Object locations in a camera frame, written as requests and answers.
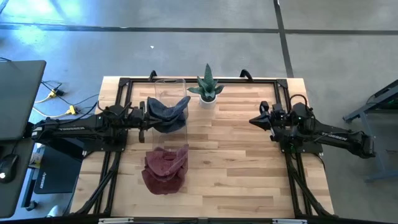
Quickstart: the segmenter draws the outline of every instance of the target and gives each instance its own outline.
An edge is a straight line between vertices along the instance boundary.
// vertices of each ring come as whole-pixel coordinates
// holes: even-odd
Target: computer mouse
[[[12,180],[17,173],[18,155],[9,154],[0,159],[0,183],[6,184]]]

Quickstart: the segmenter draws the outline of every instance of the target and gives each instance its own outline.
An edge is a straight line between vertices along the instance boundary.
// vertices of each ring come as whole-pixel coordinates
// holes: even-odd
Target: potted plant
[[[216,87],[218,80],[213,79],[211,68],[206,64],[205,78],[202,80],[198,77],[199,87],[190,87],[188,91],[200,95],[200,106],[204,109],[213,108],[216,105],[217,94],[223,91],[224,86],[219,85]]]

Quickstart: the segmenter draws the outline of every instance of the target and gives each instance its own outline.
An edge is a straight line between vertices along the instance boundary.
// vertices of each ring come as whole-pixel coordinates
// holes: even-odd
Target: clear glass vase
[[[182,78],[157,80],[155,94],[156,99],[165,106],[173,107],[187,95],[185,80]],[[183,113],[187,120],[188,107],[184,109]],[[153,149],[161,147],[168,151],[176,151],[184,144],[188,144],[187,135],[187,125],[171,133],[161,133],[152,128]]]

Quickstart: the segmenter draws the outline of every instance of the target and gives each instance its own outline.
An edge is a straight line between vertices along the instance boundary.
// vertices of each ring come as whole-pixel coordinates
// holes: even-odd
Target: maroon towel
[[[146,153],[145,170],[142,178],[153,194],[177,193],[184,183],[188,171],[188,145],[177,152],[160,147]]]

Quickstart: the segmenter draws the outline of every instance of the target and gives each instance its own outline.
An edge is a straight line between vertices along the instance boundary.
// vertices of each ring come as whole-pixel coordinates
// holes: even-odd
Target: succulent plant
[[[203,101],[211,102],[216,98],[217,94],[223,91],[223,85],[216,87],[218,80],[213,79],[209,64],[206,64],[205,78],[203,80],[200,77],[197,78],[199,87],[190,87],[188,91],[199,94]]]

